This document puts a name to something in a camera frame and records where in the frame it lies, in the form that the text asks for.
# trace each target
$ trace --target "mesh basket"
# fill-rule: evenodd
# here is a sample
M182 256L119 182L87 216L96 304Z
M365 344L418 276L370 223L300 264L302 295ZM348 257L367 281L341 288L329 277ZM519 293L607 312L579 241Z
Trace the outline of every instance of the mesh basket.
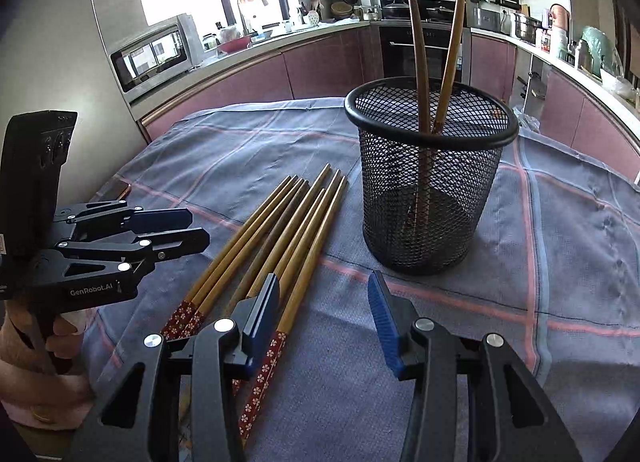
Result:
M432 114L439 97L440 81L431 79ZM367 83L344 104L360 134L363 232L370 251L383 265L409 274L434 274L461 261L502 148L518 133L512 111L456 83L442 134L420 133L412 77Z

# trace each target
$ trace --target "oven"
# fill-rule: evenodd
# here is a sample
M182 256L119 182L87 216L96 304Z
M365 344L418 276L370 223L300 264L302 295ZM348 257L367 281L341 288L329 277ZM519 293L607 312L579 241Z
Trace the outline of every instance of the oven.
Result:
M429 77L442 79L447 63L450 28L423 26L422 33L427 51ZM397 26L380 23L380 43L385 77L415 76L414 36L409 24ZM455 80L462 81L462 44L458 50Z

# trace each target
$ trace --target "metal pin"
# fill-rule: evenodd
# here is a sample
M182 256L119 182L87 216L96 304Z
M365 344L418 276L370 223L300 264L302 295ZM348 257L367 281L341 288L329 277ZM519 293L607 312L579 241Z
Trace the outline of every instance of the metal pin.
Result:
M504 344L504 339L499 334L489 334L486 337L487 344L495 348L500 348Z
M418 330L429 332L434 329L435 324L430 319L421 317L420 319L415 320L415 327Z
M145 337L145 347L154 348L162 343L162 336L159 334L149 334Z
M228 317L223 317L213 324L213 328L218 332L229 332L234 326L233 320L230 320Z

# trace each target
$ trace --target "oven handle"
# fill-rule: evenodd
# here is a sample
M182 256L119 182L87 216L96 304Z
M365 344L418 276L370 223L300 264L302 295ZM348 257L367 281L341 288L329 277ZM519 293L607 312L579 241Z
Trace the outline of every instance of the oven handle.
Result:
M414 46L413 43L396 43L395 41L390 41L389 45L391 45L392 47L412 47ZM425 45L425 48L437 48L439 50L449 50L447 47L438 47L438 46L433 46L433 45Z

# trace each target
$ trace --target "wrinkled cloth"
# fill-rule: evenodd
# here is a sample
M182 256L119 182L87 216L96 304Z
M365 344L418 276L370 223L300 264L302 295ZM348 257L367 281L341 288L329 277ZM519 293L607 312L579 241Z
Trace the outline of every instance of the wrinkled cloth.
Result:
M211 243L202 254L156 264L136 299L98 309L82 350L93 387L103 388L142 339L162 328L285 176L312 181L330 162L347 175L348 191L248 459L399 459L413 383L396 381L385 366L366 296L368 276L379 268L394 294L451 333L501 334L550 397L584 460L603 460L640 402L638 188L595 159L521 129L502 154L466 258L437 276L404 276L382 267L364 243L358 133L343 102L197 112L119 171L115 178L132 185L129 204L187 207ZM465 399L459 395L460 431ZM458 460L466 460L463 438Z

